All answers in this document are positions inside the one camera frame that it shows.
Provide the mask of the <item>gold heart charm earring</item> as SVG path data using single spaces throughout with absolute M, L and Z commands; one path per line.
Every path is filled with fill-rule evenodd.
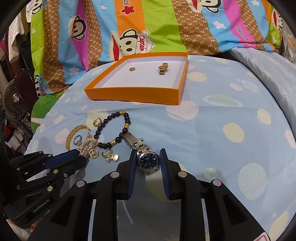
M 114 154 L 112 149 L 104 150 L 103 152 L 101 152 L 101 155 L 107 162 L 117 162 L 119 160 L 119 155 Z

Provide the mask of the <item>silver blue-dial wristwatch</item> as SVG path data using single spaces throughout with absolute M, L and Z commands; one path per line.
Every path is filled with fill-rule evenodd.
M 131 149 L 136 150 L 137 166 L 140 171 L 149 176 L 160 169 L 158 154 L 145 143 L 143 138 L 136 138 L 131 133 L 125 133 L 123 139 Z

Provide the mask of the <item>gold hoop earring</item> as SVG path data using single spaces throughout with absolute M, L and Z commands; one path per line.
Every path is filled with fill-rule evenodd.
M 97 118 L 97 119 L 95 119 L 95 120 L 93 121 L 93 125 L 94 125 L 95 127 L 99 127 L 99 126 L 101 125 L 101 123 L 102 123 L 102 119 L 101 119 L 101 118 Z

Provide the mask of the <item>gold round pendant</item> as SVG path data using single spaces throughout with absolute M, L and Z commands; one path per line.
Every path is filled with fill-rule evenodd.
M 91 149 L 89 151 L 89 156 L 92 157 L 92 158 L 94 158 L 94 159 L 96 159 L 96 158 L 98 158 L 99 153 L 98 153 L 98 151 L 96 149 Z

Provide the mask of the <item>green cushion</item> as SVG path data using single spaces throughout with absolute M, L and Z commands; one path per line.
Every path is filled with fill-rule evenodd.
M 45 95 L 36 101 L 31 114 L 32 133 L 36 132 L 36 129 L 41 125 L 46 114 L 51 110 L 61 96 L 61 93 Z

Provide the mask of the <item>light blue dotted bedsheet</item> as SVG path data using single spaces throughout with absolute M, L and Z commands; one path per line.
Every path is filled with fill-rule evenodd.
M 295 214 L 295 140 L 272 95 L 245 66 L 191 56 L 182 102 L 166 106 L 92 101 L 84 88 L 107 65 L 78 80 L 44 117 L 27 148 L 53 155 L 66 150 L 78 125 L 93 126 L 126 110 L 130 132 L 158 152 L 161 148 L 197 179 L 221 180 L 276 240 Z

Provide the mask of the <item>black electric fan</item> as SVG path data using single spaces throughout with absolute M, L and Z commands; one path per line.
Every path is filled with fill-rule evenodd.
M 21 120 L 32 113 L 38 99 L 29 71 L 22 69 L 5 87 L 2 104 L 7 115 Z

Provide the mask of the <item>orange shallow cardboard box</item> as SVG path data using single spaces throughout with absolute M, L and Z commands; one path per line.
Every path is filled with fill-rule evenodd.
M 168 71 L 159 75 L 163 63 Z M 112 63 L 84 91 L 91 100 L 180 105 L 187 69 L 186 52 L 130 55 Z

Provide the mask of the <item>hanging clothes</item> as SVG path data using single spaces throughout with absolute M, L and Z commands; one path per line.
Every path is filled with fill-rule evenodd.
M 11 79 L 14 79 L 22 69 L 29 70 L 30 75 L 34 73 L 30 30 L 30 24 L 27 22 L 26 12 L 23 9 L 4 35 L 4 53 Z

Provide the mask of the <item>colourful monkey cartoon quilt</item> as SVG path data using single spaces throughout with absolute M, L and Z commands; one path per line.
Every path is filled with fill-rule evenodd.
M 151 52 L 274 51 L 282 18 L 267 1 L 32 1 L 37 95 L 67 89 L 107 62 Z

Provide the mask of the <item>light blue pillow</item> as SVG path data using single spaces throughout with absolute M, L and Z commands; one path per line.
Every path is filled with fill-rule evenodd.
M 233 48 L 230 52 L 269 90 L 295 134 L 295 65 L 276 52 L 253 48 Z

